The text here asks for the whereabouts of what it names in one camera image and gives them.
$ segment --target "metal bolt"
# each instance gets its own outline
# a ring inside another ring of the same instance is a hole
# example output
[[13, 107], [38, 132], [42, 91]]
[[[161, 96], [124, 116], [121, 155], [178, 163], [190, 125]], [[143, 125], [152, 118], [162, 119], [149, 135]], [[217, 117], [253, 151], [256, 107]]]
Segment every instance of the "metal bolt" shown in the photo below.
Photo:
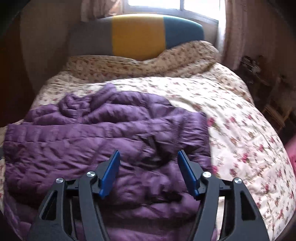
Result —
[[95, 172], [90, 171], [86, 174], [88, 177], [93, 177], [95, 175]]
[[212, 174], [210, 172], [204, 172], [202, 175], [206, 178], [209, 178], [212, 176]]
[[242, 180], [237, 177], [237, 178], [234, 179], [234, 182], [237, 183], [237, 184], [241, 184]]
[[56, 183], [62, 183], [64, 181], [64, 179], [62, 177], [59, 177], [56, 179]]

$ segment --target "floral blanket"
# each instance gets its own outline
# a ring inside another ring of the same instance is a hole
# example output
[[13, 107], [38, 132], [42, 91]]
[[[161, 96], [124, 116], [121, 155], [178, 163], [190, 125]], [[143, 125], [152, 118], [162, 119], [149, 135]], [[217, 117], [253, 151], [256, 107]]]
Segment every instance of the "floral blanket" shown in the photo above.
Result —
[[[113, 83], [118, 90], [153, 93], [189, 111], [202, 110], [208, 115], [216, 175], [243, 179], [274, 240], [295, 211], [293, 169], [245, 83], [218, 61], [218, 51], [204, 41], [185, 43], [141, 62], [114, 56], [70, 57], [64, 70], [40, 90], [32, 108], [57, 103], [69, 92], [83, 96]], [[4, 169], [3, 159], [0, 167]], [[218, 232], [222, 217], [223, 198], [219, 200]]]

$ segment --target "multicolored headboard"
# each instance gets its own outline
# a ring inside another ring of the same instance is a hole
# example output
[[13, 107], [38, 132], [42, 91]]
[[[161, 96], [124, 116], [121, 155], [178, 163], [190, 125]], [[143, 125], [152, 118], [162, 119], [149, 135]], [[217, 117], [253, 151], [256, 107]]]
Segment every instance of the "multicolored headboard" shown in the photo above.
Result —
[[109, 55], [146, 60], [165, 49], [204, 40], [194, 21], [158, 14], [126, 14], [81, 23], [70, 35], [69, 55]]

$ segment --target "curtain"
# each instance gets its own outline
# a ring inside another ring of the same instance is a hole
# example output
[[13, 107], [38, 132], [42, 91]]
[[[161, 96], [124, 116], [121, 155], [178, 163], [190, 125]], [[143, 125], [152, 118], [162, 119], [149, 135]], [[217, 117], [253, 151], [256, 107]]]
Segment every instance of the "curtain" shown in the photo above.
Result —
[[82, 0], [81, 21], [120, 14], [121, 0]]
[[222, 1], [224, 0], [221, 0], [220, 5], [221, 19], [216, 46], [221, 53], [221, 63], [236, 70], [246, 42], [247, 0], [225, 0], [225, 5]]

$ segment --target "pink cloth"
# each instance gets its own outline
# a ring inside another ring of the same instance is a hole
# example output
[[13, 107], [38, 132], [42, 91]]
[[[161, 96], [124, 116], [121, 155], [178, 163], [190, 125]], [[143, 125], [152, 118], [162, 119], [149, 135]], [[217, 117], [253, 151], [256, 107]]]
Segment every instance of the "pink cloth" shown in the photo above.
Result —
[[296, 135], [285, 145], [294, 174], [296, 175]]

